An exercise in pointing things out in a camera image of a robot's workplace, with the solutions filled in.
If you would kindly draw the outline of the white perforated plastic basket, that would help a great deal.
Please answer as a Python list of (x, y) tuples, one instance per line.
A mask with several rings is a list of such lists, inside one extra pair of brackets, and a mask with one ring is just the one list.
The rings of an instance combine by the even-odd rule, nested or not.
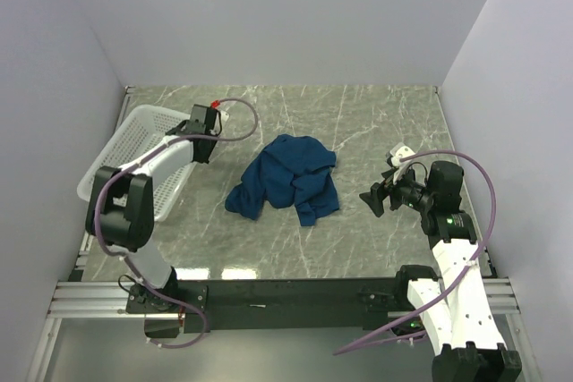
[[(100, 167), (132, 163), (161, 143), (169, 130), (189, 118), (188, 113), (161, 106), (135, 107), (81, 178), (77, 186), (78, 197), (86, 202), (90, 200), (94, 175)], [(163, 183), (154, 186), (154, 217), (157, 222), (167, 219), (194, 167), (194, 163), (183, 166)]]

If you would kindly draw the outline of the blue printed t-shirt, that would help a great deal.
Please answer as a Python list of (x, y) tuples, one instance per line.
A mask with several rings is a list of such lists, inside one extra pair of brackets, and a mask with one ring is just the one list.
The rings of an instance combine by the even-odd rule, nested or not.
[(247, 166), (225, 209), (255, 221), (268, 202), (276, 209), (293, 207), (301, 226), (314, 226), (340, 209), (331, 175), (336, 164), (336, 153), (319, 140), (281, 134)]

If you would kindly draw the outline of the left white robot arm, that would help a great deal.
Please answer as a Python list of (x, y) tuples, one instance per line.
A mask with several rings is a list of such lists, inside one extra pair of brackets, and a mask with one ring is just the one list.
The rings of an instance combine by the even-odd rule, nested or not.
[(179, 300), (175, 269), (151, 240), (155, 226), (154, 192), (180, 169), (207, 164), (222, 132), (217, 103), (195, 105), (190, 117), (166, 133), (153, 149), (119, 167), (102, 166), (95, 175), (86, 230), (100, 234), (103, 250), (126, 261), (136, 279), (149, 287), (155, 310), (172, 310)]

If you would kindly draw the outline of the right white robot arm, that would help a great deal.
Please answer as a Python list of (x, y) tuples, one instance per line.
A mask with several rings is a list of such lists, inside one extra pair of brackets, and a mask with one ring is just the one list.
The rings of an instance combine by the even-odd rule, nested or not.
[(409, 207), (421, 216), (438, 269), (403, 266), (393, 287), (394, 302), (420, 313), (435, 356), (435, 381), (515, 381), (522, 370), (518, 352), (506, 345), (483, 284), (479, 241), (472, 218), (461, 209), (464, 170), (435, 161), (424, 183), (411, 167), (392, 167), (360, 198), (375, 216), (383, 202)]

